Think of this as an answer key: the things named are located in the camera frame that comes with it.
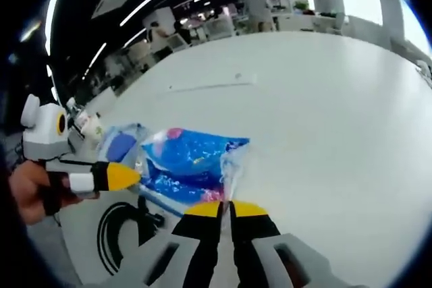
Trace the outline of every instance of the white tabletop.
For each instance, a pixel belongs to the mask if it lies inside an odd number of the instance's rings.
[[[208,42],[158,63],[102,120],[250,137],[236,198],[352,284],[389,285],[431,220],[431,89],[366,42],[308,32]]]

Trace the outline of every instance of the plastic bag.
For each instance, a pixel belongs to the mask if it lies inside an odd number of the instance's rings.
[[[180,128],[158,132],[141,145],[140,193],[174,214],[198,202],[229,200],[248,143]]]

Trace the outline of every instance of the human hand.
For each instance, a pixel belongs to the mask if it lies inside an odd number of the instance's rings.
[[[70,188],[66,174],[61,182],[64,188]],[[27,225],[32,225],[43,220],[47,214],[40,195],[41,188],[51,186],[47,171],[32,161],[26,161],[11,174],[9,186],[23,221]],[[60,192],[59,195],[58,199],[62,208],[82,201],[81,198],[66,190]]]

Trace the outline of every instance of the black cable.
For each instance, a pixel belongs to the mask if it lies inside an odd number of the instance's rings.
[[[97,229],[97,251],[105,269],[114,275],[123,259],[119,247],[119,232],[126,221],[135,221],[138,225],[138,244],[142,245],[163,225],[163,217],[151,215],[145,204],[145,198],[138,198],[138,208],[127,202],[111,205],[102,215]]]

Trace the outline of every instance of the white table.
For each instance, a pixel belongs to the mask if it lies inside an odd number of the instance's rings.
[[[253,84],[202,88],[234,80]],[[278,32],[174,53],[103,118],[133,121],[250,137],[236,198],[266,208],[352,284],[389,285],[431,220],[432,92],[411,62],[366,42]],[[61,219],[70,250],[84,217],[71,214]]]

